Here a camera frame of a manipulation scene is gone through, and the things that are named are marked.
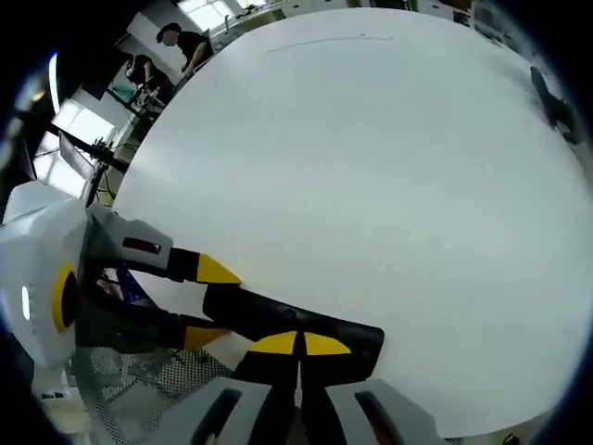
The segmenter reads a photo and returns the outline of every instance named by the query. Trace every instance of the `man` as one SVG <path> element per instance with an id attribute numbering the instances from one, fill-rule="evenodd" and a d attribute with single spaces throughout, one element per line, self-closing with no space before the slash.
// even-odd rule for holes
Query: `man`
<path id="1" fill-rule="evenodd" d="M 128 55 L 126 77 L 138 88 L 144 87 L 148 90 L 158 88 L 157 99 L 165 105 L 172 99 L 173 83 L 167 74 L 155 66 L 149 56 L 144 54 Z"/>
<path id="2" fill-rule="evenodd" d="M 157 34 L 157 42 L 165 46 L 179 46 L 187 59 L 183 65 L 184 77 L 189 77 L 202 62 L 214 56 L 209 38 L 197 32 L 182 31 L 178 23 L 165 25 Z"/>

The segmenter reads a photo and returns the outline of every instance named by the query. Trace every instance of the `mesh basket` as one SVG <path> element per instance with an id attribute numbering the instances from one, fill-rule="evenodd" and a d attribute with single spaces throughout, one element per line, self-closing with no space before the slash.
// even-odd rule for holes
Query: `mesh basket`
<path id="1" fill-rule="evenodd" d="M 77 348 L 72 371 L 97 432 L 118 445 L 146 442 L 168 409 L 231 374 L 204 350 L 165 349 L 131 355 Z"/>

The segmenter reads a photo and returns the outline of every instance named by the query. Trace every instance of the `black shirt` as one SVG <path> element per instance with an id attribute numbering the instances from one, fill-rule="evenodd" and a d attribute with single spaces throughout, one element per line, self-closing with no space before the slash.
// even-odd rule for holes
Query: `black shirt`
<path id="1" fill-rule="evenodd" d="M 192 57 L 194 57 L 194 52 L 196 51 L 196 48 L 204 42 L 206 42 L 206 49 L 204 50 L 202 57 L 197 61 L 196 66 L 198 66 L 206 59 L 214 56 L 214 51 L 212 51 L 212 44 L 210 43 L 209 38 L 204 37 L 203 35 L 200 35 L 197 32 L 181 31 L 179 33 L 177 46 L 179 46 L 179 48 L 182 50 L 183 55 L 187 59 L 187 61 L 185 62 L 185 66 L 183 67 L 184 70 L 187 67 L 187 64 L 192 60 Z"/>
<path id="2" fill-rule="evenodd" d="M 144 54 L 139 54 L 133 58 L 132 65 L 127 73 L 130 82 L 141 85 L 146 82 L 145 64 L 151 63 L 152 79 L 151 83 L 159 84 L 163 78 L 167 78 L 167 74 L 159 70 L 152 59 Z"/>

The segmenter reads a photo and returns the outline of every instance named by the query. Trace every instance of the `white tabletop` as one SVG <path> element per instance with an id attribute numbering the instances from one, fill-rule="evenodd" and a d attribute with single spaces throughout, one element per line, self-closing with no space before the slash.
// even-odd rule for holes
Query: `white tabletop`
<path id="1" fill-rule="evenodd" d="M 349 9 L 218 54 L 158 119 L 114 209 L 248 289 L 382 327 L 374 374 L 457 437 L 563 393 L 591 319 L 592 208 L 519 56 L 442 19 Z M 142 284 L 201 313 L 199 285 Z M 235 366 L 247 345 L 210 350 Z"/>

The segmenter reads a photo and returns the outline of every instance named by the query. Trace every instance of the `desk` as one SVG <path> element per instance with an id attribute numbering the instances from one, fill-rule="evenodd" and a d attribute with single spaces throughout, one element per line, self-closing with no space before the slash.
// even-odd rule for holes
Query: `desk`
<path id="1" fill-rule="evenodd" d="M 247 289 L 382 327 L 375 375 L 443 437 L 551 408 L 587 339 L 581 167 L 528 64 L 442 19 L 346 9 L 244 35 L 173 98 L 114 209 Z M 200 286 L 141 283 L 201 313 Z M 234 366 L 247 346 L 210 351 Z"/>

